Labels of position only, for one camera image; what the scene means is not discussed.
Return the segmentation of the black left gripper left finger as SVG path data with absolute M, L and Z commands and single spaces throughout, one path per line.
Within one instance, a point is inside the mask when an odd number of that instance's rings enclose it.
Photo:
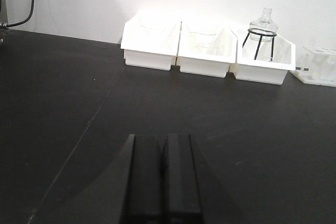
M 161 148 L 155 135 L 136 135 L 124 223 L 161 223 Z

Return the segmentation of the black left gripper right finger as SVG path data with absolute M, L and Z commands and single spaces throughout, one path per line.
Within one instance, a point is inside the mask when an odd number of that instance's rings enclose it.
M 161 162 L 164 223 L 202 223 L 190 136 L 169 134 Z

